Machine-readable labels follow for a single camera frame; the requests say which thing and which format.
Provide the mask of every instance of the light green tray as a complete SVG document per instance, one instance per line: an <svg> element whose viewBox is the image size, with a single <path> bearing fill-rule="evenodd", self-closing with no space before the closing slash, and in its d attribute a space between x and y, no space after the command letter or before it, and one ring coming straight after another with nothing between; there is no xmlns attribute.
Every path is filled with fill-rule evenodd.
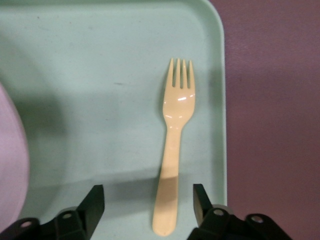
<svg viewBox="0 0 320 240"><path fill-rule="evenodd" d="M152 214L170 58L192 60L196 106L182 133L178 220L197 222L193 184L226 204L224 35L207 0L2 0L1 83L25 127L30 183L20 217L51 220L103 184L93 240L162 239Z"/></svg>

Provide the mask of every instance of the plastic fork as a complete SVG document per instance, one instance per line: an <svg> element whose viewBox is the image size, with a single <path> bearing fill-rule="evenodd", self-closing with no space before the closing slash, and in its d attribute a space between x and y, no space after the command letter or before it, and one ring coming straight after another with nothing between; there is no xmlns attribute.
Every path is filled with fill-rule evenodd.
<svg viewBox="0 0 320 240"><path fill-rule="evenodd" d="M180 59L177 59L174 82L174 60L171 59L163 99L167 132L152 221L152 229L159 236L168 236L176 228L181 132L195 109L192 62L189 61L188 77L185 60L182 61L182 79L180 68Z"/></svg>

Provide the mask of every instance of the fork tine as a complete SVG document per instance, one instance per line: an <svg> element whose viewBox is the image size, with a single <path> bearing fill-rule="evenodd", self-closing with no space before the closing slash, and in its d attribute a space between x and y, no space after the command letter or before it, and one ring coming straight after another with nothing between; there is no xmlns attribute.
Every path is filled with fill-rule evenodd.
<svg viewBox="0 0 320 240"><path fill-rule="evenodd" d="M171 58L169 70L168 70L168 76L166 78L165 88L173 86L173 77L174 77L174 59Z"/></svg>
<svg viewBox="0 0 320 240"><path fill-rule="evenodd" d="M186 61L182 61L182 88L188 88Z"/></svg>
<svg viewBox="0 0 320 240"><path fill-rule="evenodd" d="M176 66L175 66L175 84L174 86L176 87L178 85L179 88L181 88L181 83L180 83L180 58L176 60Z"/></svg>
<svg viewBox="0 0 320 240"><path fill-rule="evenodd" d="M190 81L190 89L195 89L195 76L194 76L194 68L192 66L192 61L189 61L189 81Z"/></svg>

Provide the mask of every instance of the maroon table surface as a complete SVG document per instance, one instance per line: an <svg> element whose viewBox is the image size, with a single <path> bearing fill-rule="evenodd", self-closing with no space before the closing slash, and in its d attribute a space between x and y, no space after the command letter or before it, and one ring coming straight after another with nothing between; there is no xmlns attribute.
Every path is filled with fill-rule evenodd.
<svg viewBox="0 0 320 240"><path fill-rule="evenodd" d="M211 2L225 34L228 205L320 239L320 1Z"/></svg>

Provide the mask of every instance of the pink plate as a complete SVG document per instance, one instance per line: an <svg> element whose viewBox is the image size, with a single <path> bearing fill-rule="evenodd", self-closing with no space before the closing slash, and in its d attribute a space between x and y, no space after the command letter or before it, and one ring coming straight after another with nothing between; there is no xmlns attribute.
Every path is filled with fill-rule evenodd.
<svg viewBox="0 0 320 240"><path fill-rule="evenodd" d="M17 110L0 84L0 232L19 217L29 182L29 154Z"/></svg>

